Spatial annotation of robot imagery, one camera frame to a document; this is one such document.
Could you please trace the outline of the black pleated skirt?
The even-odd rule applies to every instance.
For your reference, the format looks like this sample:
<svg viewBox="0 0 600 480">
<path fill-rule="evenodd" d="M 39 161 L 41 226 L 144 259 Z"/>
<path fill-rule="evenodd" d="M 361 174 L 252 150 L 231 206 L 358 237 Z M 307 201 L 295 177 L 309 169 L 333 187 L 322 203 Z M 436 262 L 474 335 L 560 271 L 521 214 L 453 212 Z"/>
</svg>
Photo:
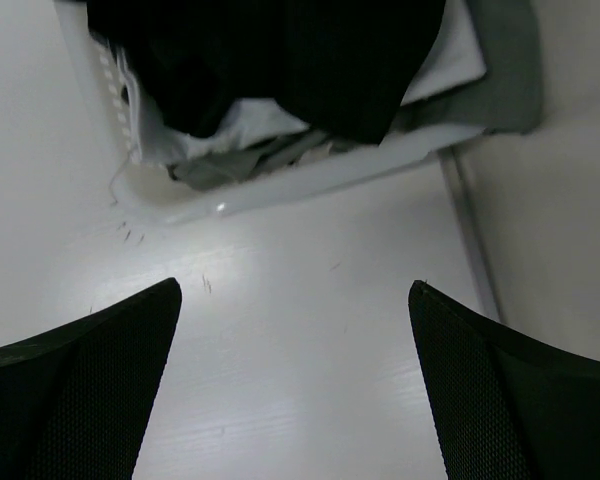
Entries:
<svg viewBox="0 0 600 480">
<path fill-rule="evenodd" d="M 439 34 L 441 1 L 90 1 L 163 122 L 208 138 L 240 99 L 271 99 L 363 144 L 388 132 Z"/>
</svg>

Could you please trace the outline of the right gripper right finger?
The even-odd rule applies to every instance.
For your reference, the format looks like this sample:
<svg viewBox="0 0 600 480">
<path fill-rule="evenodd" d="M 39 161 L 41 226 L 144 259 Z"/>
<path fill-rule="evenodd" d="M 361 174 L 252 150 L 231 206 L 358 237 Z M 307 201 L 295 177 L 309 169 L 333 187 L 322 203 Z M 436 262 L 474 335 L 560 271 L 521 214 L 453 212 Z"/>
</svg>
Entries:
<svg viewBox="0 0 600 480">
<path fill-rule="evenodd" d="M 600 479 L 600 361 L 488 319 L 430 284 L 409 315 L 450 479 Z"/>
</svg>

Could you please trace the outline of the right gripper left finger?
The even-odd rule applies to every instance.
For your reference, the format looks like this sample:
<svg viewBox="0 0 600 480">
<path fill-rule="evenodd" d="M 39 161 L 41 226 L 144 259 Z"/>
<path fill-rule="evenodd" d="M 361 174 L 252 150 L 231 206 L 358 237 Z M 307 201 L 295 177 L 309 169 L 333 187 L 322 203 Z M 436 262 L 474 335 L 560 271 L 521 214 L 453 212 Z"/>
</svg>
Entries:
<svg viewBox="0 0 600 480">
<path fill-rule="evenodd" d="M 129 479 L 182 304 L 163 280 L 0 347 L 0 479 Z"/>
</svg>

